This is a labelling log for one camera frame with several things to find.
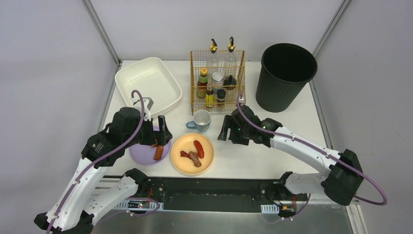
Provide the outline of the purple plate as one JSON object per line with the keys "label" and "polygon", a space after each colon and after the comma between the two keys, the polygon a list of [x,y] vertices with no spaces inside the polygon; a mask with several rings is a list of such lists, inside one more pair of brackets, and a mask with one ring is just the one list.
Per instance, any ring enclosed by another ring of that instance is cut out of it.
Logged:
{"label": "purple plate", "polygon": [[153,160],[153,156],[155,153],[156,147],[152,148],[150,146],[135,144],[129,148],[129,153],[133,161],[140,165],[153,165],[156,163],[161,162],[163,159],[167,157],[171,150],[171,141],[164,146],[164,151],[162,154],[162,158],[158,161]]}

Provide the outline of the dark spice jar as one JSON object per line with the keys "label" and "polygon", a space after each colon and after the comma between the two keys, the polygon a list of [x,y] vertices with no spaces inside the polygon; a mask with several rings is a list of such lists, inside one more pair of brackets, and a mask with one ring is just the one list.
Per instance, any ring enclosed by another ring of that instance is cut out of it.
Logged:
{"label": "dark spice jar", "polygon": [[226,91],[224,89],[219,89],[217,91],[217,107],[224,107],[226,98]]}

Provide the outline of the small yellow label bottle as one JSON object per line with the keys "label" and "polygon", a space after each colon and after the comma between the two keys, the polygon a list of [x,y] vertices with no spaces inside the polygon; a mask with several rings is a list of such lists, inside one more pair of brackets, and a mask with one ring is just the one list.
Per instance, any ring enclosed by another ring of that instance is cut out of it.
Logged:
{"label": "small yellow label bottle", "polygon": [[214,89],[212,83],[208,83],[206,86],[205,106],[207,108],[214,106]]}

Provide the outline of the yellow plate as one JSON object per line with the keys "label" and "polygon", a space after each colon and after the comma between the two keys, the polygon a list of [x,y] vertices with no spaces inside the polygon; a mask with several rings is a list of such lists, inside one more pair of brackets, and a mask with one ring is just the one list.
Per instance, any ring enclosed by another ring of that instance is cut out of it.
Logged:
{"label": "yellow plate", "polygon": [[[181,151],[184,151],[188,155],[190,152],[197,152],[197,148],[193,143],[195,140],[200,142],[204,150],[204,157],[198,159],[201,163],[199,167],[195,166],[195,160],[181,156]],[[204,135],[196,133],[185,134],[173,143],[170,157],[172,164],[179,172],[195,176],[205,172],[211,167],[214,161],[214,148],[211,141]]]}

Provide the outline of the black lid round jar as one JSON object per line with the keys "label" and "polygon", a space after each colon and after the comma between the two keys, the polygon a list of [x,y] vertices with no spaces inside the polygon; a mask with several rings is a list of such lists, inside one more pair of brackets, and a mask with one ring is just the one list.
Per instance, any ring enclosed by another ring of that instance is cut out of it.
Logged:
{"label": "black lid round jar", "polygon": [[237,86],[237,80],[233,77],[233,75],[229,75],[224,79],[223,88],[226,90],[233,90]]}

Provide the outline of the silver lid shaker jar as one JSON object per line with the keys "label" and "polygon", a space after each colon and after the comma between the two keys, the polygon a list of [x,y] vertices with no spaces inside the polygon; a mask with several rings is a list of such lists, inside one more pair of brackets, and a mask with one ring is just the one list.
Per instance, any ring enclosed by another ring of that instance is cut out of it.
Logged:
{"label": "silver lid shaker jar", "polygon": [[220,71],[216,71],[212,74],[211,81],[214,94],[217,94],[217,92],[223,88],[224,79],[224,74]]}

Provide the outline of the yellow cap sauce bottle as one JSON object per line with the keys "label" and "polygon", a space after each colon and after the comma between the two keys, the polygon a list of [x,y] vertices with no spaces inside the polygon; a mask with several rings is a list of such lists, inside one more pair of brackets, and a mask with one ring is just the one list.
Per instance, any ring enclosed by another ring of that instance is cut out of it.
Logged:
{"label": "yellow cap sauce bottle", "polygon": [[205,98],[206,96],[206,86],[208,83],[208,69],[202,67],[200,69],[197,81],[197,97],[198,98]]}

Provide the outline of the oil bottle with brown liquid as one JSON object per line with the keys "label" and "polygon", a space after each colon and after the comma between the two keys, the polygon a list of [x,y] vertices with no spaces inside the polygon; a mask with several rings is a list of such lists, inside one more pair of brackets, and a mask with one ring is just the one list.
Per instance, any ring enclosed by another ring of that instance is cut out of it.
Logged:
{"label": "oil bottle with brown liquid", "polygon": [[237,68],[237,55],[235,52],[234,38],[231,36],[229,38],[229,43],[227,45],[227,52],[225,55],[225,73],[229,76],[234,76],[234,72]]}

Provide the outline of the clear oil bottle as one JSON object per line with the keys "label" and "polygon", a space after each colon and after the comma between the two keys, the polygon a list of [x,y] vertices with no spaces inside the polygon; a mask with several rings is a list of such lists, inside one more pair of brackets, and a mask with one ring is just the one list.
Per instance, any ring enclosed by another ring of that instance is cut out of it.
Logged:
{"label": "clear oil bottle", "polygon": [[211,39],[211,45],[209,46],[209,53],[207,55],[207,68],[210,75],[218,71],[219,56],[217,50],[218,45],[215,39]]}

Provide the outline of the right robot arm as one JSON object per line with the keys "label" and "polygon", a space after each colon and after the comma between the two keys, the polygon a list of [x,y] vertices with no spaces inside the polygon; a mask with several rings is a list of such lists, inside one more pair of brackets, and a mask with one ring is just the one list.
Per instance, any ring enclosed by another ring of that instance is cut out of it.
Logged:
{"label": "right robot arm", "polygon": [[300,138],[278,121],[260,120],[246,105],[224,117],[218,140],[248,145],[250,141],[283,151],[316,170],[312,174],[285,172],[279,183],[291,194],[324,194],[347,206],[363,182],[362,168],[353,151],[323,148]]}

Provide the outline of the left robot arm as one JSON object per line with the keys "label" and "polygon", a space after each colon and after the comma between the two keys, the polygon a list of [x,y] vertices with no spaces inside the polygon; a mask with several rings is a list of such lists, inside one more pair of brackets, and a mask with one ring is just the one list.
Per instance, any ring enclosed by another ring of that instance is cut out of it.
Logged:
{"label": "left robot arm", "polygon": [[158,130],[148,111],[123,107],[110,123],[89,137],[77,169],[58,202],[38,214],[34,223],[48,234],[89,234],[94,225],[122,200],[148,189],[148,177],[138,169],[126,171],[121,180],[90,201],[99,181],[133,145],[165,146],[172,139],[164,115],[158,116]]}

